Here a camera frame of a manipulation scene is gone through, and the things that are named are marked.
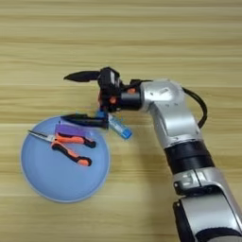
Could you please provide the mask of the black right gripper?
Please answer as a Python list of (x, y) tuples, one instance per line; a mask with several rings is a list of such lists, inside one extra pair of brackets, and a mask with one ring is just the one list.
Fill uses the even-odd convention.
[[(67, 75), (65, 79), (75, 82), (89, 82), (97, 80), (99, 75), (99, 71), (80, 71)], [(141, 83), (141, 79), (132, 79), (129, 84), (120, 82), (117, 85), (110, 84), (106, 88), (102, 87), (98, 97), (100, 109), (104, 112), (140, 110), (142, 107)], [(109, 120), (106, 116), (92, 117), (87, 114), (73, 113), (63, 115), (61, 118), (83, 127), (102, 129), (109, 127)]]

